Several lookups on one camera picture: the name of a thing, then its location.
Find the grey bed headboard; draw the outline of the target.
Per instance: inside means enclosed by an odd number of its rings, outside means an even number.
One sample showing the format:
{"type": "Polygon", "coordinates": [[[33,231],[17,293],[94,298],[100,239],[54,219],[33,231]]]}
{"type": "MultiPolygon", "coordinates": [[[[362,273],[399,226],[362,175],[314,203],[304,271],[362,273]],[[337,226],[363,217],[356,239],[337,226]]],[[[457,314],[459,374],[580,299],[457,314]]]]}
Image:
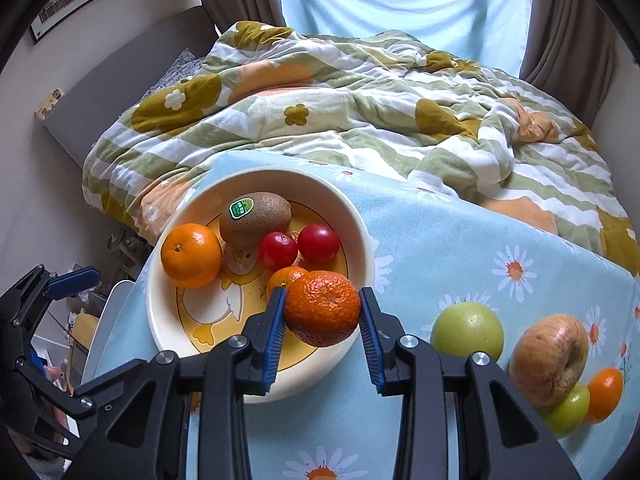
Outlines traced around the grey bed headboard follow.
{"type": "Polygon", "coordinates": [[[160,80],[183,50],[199,58],[216,39],[214,22],[202,6],[165,18],[113,52],[66,91],[43,127],[81,166],[103,131],[160,80]]]}

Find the blue daisy tablecloth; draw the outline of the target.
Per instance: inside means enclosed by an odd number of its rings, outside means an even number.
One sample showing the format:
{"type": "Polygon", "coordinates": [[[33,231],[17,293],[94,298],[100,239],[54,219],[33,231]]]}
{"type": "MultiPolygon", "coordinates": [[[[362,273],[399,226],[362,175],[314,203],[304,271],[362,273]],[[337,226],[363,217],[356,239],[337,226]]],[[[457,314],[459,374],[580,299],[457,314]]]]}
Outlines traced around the blue daisy tablecloth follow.
{"type": "MultiPolygon", "coordinates": [[[[552,313],[573,315],[589,328],[584,378],[619,368],[622,400],[597,425],[583,424],[562,447],[584,479],[602,479],[631,440],[639,416],[639,282],[630,271],[556,235],[502,214],[356,169],[258,151],[221,155],[186,192],[161,186],[145,211],[153,226],[174,214],[213,218],[218,184],[245,190],[256,182],[291,194],[326,221],[340,218],[320,197],[334,185],[359,212],[366,232],[362,258],[348,274],[371,286],[380,307],[409,333],[428,337],[442,310],[469,300],[498,315],[504,351],[552,313]]],[[[358,338],[338,349],[307,352],[281,372],[266,396],[247,401],[250,468],[256,479],[303,479],[320,466],[339,479],[387,479],[393,472],[400,403],[371,384],[358,338]]]]}

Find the wrinkled brownish apple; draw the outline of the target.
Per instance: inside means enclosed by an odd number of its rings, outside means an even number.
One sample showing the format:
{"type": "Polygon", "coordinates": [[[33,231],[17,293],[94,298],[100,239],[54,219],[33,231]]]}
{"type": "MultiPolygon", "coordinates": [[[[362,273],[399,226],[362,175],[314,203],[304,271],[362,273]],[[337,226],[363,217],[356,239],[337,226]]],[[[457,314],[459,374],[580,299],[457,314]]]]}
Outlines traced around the wrinkled brownish apple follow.
{"type": "Polygon", "coordinates": [[[564,400],[582,377],[588,359],[585,327],[573,315],[542,318],[520,337],[511,354],[508,376],[534,408],[564,400]]]}

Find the large orange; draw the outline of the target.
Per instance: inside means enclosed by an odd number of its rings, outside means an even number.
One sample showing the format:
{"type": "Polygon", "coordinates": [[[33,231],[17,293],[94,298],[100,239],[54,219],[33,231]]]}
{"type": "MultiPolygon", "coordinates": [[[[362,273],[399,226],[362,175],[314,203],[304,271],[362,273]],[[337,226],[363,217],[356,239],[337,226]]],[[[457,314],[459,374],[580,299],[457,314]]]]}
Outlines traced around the large orange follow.
{"type": "Polygon", "coordinates": [[[346,276],[332,271],[311,271],[286,292],[284,322],[301,341],[326,348],[346,340],[358,326],[361,301],[346,276]]]}

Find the green striped floral quilt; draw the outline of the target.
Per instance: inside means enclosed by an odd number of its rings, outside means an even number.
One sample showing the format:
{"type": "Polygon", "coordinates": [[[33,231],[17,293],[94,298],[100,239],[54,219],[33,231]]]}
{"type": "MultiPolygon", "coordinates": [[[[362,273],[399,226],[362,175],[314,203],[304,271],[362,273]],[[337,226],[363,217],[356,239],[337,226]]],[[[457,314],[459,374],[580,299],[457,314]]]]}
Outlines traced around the green striped floral quilt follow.
{"type": "Polygon", "coordinates": [[[588,127],[498,68],[391,30],[305,36],[240,21],[186,76],[124,110],[82,194],[149,242],[226,151],[407,181],[639,270],[639,241],[588,127]]]}

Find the right brown curtain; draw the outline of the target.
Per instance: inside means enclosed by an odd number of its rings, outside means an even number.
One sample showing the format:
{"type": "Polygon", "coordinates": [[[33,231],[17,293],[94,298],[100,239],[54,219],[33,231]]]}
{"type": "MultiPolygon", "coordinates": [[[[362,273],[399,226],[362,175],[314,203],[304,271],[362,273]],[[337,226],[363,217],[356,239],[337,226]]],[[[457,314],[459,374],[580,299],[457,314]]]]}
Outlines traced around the right brown curtain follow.
{"type": "Polygon", "coordinates": [[[521,79],[592,126],[615,65],[615,30],[592,0],[533,0],[521,79]]]}

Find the medium orange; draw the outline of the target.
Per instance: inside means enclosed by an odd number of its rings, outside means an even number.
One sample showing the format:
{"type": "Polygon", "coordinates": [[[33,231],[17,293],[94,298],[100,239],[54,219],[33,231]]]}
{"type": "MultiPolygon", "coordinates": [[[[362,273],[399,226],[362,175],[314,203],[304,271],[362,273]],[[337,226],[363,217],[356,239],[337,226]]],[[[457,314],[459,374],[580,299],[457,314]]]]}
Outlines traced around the medium orange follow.
{"type": "Polygon", "coordinates": [[[216,234],[208,226],[185,223],[172,229],[160,248],[163,269],[178,287],[198,289],[216,280],[222,250],[216,234]]]}

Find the brown kiwi with sticker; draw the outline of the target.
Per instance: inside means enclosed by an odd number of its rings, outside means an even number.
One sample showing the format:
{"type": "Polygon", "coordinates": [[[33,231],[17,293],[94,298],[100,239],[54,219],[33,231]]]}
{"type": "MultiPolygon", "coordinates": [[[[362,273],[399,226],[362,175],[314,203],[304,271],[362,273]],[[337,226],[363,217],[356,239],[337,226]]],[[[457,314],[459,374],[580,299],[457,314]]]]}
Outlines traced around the brown kiwi with sticker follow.
{"type": "Polygon", "coordinates": [[[252,248],[271,232],[285,232],[293,217],[291,204],[271,192],[235,197],[219,219],[222,239],[235,248],[252,248]]]}

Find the small green apple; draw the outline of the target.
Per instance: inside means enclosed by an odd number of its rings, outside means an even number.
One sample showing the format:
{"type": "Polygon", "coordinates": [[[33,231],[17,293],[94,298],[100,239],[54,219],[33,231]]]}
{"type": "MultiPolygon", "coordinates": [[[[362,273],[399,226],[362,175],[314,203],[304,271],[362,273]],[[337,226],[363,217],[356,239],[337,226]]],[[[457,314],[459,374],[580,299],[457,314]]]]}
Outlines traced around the small green apple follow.
{"type": "Polygon", "coordinates": [[[578,382],[559,403],[538,408],[537,413],[557,439],[563,439],[576,430],[589,411],[590,392],[578,382]]]}

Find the large green apple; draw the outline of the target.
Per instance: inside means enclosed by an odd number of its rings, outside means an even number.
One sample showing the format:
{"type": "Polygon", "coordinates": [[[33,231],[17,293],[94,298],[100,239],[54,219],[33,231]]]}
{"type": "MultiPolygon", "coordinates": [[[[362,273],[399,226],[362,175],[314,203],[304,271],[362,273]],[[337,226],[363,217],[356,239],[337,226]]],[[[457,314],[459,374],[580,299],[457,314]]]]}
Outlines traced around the large green apple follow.
{"type": "Polygon", "coordinates": [[[432,328],[430,344],[452,356],[467,358],[481,351],[498,361],[504,346],[504,331],[493,310],[479,302],[465,301],[440,312],[432,328]]]}

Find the light blue window sheet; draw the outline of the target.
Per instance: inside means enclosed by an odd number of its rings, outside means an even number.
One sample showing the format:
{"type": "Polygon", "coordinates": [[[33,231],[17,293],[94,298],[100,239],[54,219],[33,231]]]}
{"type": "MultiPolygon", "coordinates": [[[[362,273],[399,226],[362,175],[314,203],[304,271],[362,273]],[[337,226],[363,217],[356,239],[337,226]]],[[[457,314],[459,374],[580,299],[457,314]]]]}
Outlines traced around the light blue window sheet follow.
{"type": "Polygon", "coordinates": [[[397,29],[511,75],[521,69],[532,0],[281,0],[305,34],[370,37],[397,29]]]}

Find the cream duck plate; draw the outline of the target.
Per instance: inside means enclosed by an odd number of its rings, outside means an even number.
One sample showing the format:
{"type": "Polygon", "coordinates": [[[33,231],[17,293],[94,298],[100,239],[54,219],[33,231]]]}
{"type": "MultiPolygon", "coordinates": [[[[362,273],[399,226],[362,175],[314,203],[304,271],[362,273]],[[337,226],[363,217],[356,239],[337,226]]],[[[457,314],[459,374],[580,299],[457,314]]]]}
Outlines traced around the cream duck plate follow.
{"type": "MultiPolygon", "coordinates": [[[[295,169],[254,168],[203,185],[185,198],[166,228],[186,223],[218,229],[219,217],[242,193],[273,192],[288,200],[293,219],[288,232],[297,234],[309,223],[323,223],[338,237],[341,249],[329,265],[355,287],[374,279],[374,258],[369,233],[354,204],[335,185],[295,169]]],[[[160,350],[178,356],[197,356],[238,334],[246,320],[267,305],[271,273],[258,259],[256,249],[222,248],[224,258],[215,281],[185,290],[166,275],[160,254],[154,252],[146,279],[146,316],[160,350]]],[[[294,396],[329,374],[356,341],[355,335],[328,348],[304,344],[292,333],[284,336],[277,379],[262,402],[294,396]]]]}

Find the red cherry tomato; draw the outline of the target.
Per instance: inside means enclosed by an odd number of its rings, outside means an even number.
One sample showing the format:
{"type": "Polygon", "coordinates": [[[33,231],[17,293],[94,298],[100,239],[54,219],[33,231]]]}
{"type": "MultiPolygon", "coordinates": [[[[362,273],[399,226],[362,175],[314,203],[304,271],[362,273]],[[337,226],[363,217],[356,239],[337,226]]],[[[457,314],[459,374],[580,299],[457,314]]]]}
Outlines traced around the red cherry tomato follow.
{"type": "Polygon", "coordinates": [[[302,257],[313,264],[330,262],[340,250],[336,233],[322,224],[308,224],[298,234],[298,250],[302,257]]]}
{"type": "Polygon", "coordinates": [[[282,232],[266,234],[258,245],[258,258],[271,272],[292,266],[298,256],[296,240],[282,232]]]}

